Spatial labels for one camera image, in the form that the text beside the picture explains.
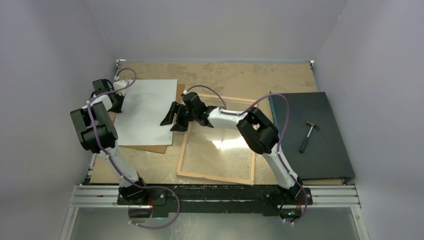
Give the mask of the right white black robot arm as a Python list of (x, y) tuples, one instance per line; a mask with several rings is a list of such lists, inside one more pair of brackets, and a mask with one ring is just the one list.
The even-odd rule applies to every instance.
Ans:
[(262, 155), (275, 175), (281, 189), (280, 196), (288, 204), (294, 203), (306, 190), (302, 180), (291, 168), (281, 146), (283, 133), (256, 104), (270, 97), (262, 96), (243, 111), (227, 110), (224, 106), (206, 105), (195, 92), (182, 95), (182, 103), (172, 102), (161, 126), (171, 125), (172, 132), (186, 132), (189, 122), (203, 127), (238, 130), (248, 147)]

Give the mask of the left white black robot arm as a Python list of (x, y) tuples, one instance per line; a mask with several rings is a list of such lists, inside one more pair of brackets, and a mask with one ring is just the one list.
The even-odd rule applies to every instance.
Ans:
[(115, 92), (126, 82), (112, 83), (108, 79), (92, 82), (94, 92), (88, 103), (70, 112), (81, 146), (104, 158), (119, 183), (119, 194), (138, 205), (146, 203), (149, 191), (142, 177), (129, 164), (117, 143), (118, 133), (109, 112), (120, 113), (125, 95)]

